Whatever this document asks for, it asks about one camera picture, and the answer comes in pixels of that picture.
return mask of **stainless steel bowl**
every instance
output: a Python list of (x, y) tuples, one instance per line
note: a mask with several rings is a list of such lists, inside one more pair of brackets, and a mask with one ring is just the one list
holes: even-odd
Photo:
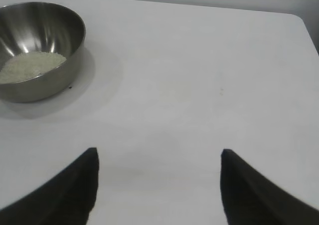
[(0, 70), (21, 53), (55, 52), (66, 57), (63, 64), (36, 78), (0, 84), (0, 98), (31, 102), (66, 88), (80, 68), (84, 38), (83, 20), (64, 6), (27, 2), (0, 8)]

